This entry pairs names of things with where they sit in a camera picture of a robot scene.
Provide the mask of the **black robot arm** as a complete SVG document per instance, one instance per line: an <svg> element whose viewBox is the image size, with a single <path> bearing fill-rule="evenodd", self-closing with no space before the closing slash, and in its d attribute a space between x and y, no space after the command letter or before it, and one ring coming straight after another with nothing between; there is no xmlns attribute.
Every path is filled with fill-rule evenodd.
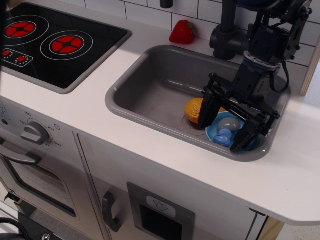
<svg viewBox="0 0 320 240"><path fill-rule="evenodd" d="M289 88L276 87L280 69L295 59L309 16L309 0L224 0L220 24L213 30L210 46L214 56L231 60L242 53L243 61L233 80L216 73L203 88L198 118L209 127L221 108L244 122L230 148L246 148L257 136L267 136L280 114L266 102L269 92L282 94Z"/></svg>

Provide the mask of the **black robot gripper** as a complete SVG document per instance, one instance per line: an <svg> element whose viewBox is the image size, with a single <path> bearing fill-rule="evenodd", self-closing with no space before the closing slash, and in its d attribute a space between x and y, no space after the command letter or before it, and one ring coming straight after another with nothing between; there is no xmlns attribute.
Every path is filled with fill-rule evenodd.
<svg viewBox="0 0 320 240"><path fill-rule="evenodd" d="M263 61L245 51L233 81L211 73L202 91L199 126L209 127L223 107L245 122L234 138L232 153L246 148L260 134L267 136L274 121L280 118L280 114L265 102L269 89L274 89L279 68L279 64Z"/></svg>

